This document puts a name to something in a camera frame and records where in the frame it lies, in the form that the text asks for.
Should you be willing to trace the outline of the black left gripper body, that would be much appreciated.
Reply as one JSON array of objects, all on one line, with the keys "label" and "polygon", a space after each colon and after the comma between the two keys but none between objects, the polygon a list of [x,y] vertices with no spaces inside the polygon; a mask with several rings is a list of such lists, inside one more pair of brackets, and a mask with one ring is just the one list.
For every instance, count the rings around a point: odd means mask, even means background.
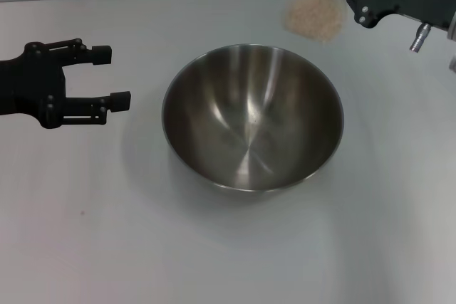
[{"label": "black left gripper body", "polygon": [[23,53],[1,62],[1,114],[25,114],[46,129],[63,124],[66,79],[53,48],[62,45],[30,42]]}]

